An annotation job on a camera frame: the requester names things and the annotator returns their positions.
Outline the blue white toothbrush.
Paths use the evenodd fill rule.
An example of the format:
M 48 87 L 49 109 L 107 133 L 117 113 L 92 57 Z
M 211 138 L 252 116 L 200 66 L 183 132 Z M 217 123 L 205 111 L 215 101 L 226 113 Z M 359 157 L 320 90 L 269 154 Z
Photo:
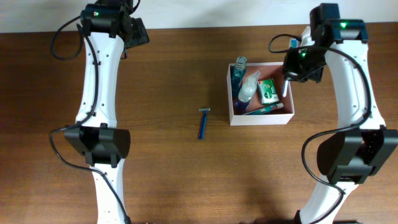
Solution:
M 289 49 L 297 48 L 298 40 L 291 38 L 289 40 Z M 282 97 L 285 98 L 287 96 L 289 81 L 287 79 L 284 80 L 283 90 L 282 90 Z

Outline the green soap box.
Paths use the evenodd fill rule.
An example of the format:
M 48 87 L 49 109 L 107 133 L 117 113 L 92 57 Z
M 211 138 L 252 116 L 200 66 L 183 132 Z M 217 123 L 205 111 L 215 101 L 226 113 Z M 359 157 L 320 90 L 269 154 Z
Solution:
M 279 102 L 279 97 L 275 88 L 274 80 L 259 80 L 257 83 L 259 98 L 262 105 L 269 105 Z

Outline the clear purple spray bottle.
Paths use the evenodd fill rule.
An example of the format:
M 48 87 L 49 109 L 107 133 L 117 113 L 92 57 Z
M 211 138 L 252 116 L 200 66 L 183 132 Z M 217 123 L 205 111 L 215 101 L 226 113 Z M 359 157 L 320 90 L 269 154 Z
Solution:
M 236 101 L 236 111 L 239 114 L 243 114 L 250 105 L 250 102 L 257 91 L 258 79 L 261 75 L 260 71 L 254 72 L 248 76 L 246 81 L 243 83 Z

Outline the green red toothpaste tube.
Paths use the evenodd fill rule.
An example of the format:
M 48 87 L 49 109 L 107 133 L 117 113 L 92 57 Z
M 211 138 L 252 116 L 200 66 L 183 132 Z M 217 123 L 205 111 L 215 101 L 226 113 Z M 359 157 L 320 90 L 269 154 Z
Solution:
M 245 112 L 245 113 L 243 113 L 243 115 L 265 115 L 265 114 L 269 114 L 275 110 L 279 110 L 283 107 L 284 107 L 283 103 L 275 103 L 272 105 L 263 106 L 262 108 L 259 108 L 257 110 Z

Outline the blue mouthwash bottle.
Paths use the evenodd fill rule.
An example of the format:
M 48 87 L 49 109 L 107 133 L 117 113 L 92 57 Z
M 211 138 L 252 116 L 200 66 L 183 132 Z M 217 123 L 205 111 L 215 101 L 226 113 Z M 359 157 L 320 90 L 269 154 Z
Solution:
M 231 90 L 232 96 L 236 97 L 239 94 L 243 77 L 246 73 L 246 62 L 247 59 L 244 56 L 239 56 L 236 59 L 236 63 L 233 68 L 233 73 L 231 74 Z

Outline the blue disposable razor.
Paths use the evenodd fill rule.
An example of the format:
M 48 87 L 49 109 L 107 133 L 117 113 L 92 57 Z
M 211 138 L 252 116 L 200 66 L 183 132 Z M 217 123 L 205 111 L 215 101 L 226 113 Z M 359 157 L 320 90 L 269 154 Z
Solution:
M 200 125 L 200 131 L 199 131 L 198 138 L 199 138 L 199 140 L 203 140 L 204 135 L 205 135 L 205 128 L 206 128 L 208 112 L 211 111 L 211 108 L 199 108 L 198 110 L 199 110 L 199 112 L 203 113 L 203 115 L 201 117 L 201 125 Z

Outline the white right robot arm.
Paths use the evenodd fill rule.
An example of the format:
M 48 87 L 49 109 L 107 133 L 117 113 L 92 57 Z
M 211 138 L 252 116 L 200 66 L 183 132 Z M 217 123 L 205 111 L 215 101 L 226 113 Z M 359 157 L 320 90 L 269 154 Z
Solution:
M 397 131 L 386 128 L 374 98 L 366 25 L 342 19 L 336 3 L 310 11 L 310 25 L 290 38 L 282 72 L 287 82 L 319 82 L 324 67 L 333 80 L 338 127 L 323 133 L 317 150 L 320 175 L 295 223 L 332 223 L 347 196 L 376 175 L 397 147 Z

